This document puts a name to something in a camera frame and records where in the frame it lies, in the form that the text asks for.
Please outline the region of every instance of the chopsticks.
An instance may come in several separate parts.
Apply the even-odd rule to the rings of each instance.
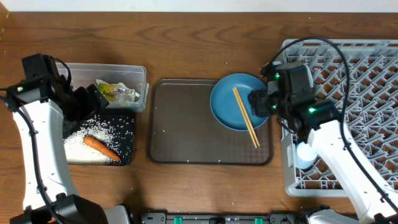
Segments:
[[[234,91],[236,101],[238,102],[238,105],[239,105],[239,109],[241,109],[244,122],[246,123],[246,126],[248,127],[248,131],[249,131],[251,139],[253,140],[254,147],[257,148],[257,145],[260,146],[260,143],[256,136],[256,133],[254,132],[253,125],[250,122],[248,112],[246,112],[246,108],[243,105],[243,101],[242,101],[241,95],[239,94],[238,88],[236,88],[236,86],[235,86],[232,90]]]

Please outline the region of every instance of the gray dish rack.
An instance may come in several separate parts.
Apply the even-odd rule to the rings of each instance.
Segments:
[[[294,39],[285,40],[282,47]],[[332,40],[348,61],[351,86],[345,120],[358,146],[379,173],[398,189],[398,40]],[[306,40],[284,51],[283,63],[301,61],[311,70],[316,94],[341,110],[346,76],[337,51]],[[293,197],[347,197],[319,157],[313,167],[295,167],[295,134],[282,130],[285,191]]]

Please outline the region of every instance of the green connector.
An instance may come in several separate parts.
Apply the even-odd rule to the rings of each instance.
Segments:
[[[255,218],[254,224],[262,224],[262,218]]]
[[[182,224],[182,217],[175,217],[174,224]]]

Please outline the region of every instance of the brown tray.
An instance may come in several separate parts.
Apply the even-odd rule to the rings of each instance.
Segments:
[[[264,166],[273,158],[271,120],[255,130],[257,149],[247,131],[220,124],[210,109],[217,80],[159,80],[152,99],[152,131],[147,155],[159,164]]]

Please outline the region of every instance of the wooden table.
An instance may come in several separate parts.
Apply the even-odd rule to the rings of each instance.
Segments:
[[[0,86],[24,79],[21,58],[38,52],[65,62],[142,65],[150,86],[161,78],[258,75],[285,39],[396,39],[397,14],[315,13],[22,13],[12,12],[0,42]],[[70,166],[80,195],[104,208],[138,212],[269,213],[327,204],[354,213],[347,198],[293,198],[284,190],[280,127],[266,167],[160,166],[146,158],[149,107],[137,116],[137,150],[124,167]],[[21,140],[0,106],[0,222],[22,213]]]

